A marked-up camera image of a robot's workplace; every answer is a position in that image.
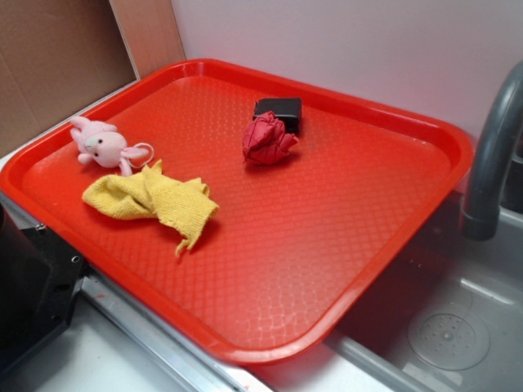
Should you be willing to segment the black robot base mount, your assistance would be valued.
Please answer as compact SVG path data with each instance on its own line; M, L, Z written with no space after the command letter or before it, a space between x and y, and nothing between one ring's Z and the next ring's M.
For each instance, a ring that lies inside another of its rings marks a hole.
M1 374L70 325L84 257L48 228L20 229L1 209Z

